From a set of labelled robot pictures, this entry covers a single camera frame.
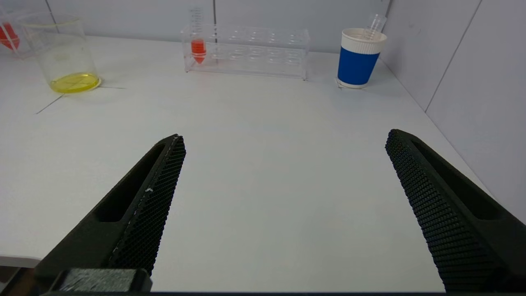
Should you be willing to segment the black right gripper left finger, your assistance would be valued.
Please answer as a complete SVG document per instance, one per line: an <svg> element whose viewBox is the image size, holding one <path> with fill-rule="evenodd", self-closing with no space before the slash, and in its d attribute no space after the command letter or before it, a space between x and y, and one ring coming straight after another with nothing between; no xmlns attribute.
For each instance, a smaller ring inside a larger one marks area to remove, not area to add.
<svg viewBox="0 0 526 296"><path fill-rule="evenodd" d="M186 149L178 134L157 142L35 267L51 285L70 268L152 273Z"/></svg>

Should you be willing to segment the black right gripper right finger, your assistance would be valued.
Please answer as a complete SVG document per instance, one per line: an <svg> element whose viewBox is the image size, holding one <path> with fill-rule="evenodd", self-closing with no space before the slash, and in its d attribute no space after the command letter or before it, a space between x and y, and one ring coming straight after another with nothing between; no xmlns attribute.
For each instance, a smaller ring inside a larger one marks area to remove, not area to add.
<svg viewBox="0 0 526 296"><path fill-rule="evenodd" d="M447 292L520 293L526 227L418 137L385 145Z"/></svg>

